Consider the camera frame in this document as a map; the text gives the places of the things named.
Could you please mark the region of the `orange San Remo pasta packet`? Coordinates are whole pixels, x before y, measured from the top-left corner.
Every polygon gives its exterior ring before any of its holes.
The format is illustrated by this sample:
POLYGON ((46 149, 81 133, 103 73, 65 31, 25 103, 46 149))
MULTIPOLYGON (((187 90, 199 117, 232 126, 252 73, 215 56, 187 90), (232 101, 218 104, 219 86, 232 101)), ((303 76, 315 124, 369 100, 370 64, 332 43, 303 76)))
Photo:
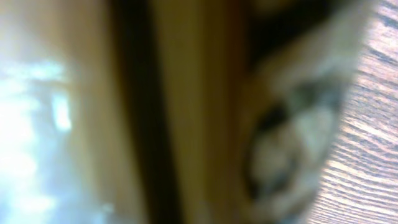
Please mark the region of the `orange San Remo pasta packet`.
POLYGON ((73 1, 110 223, 306 223, 374 1, 73 1))

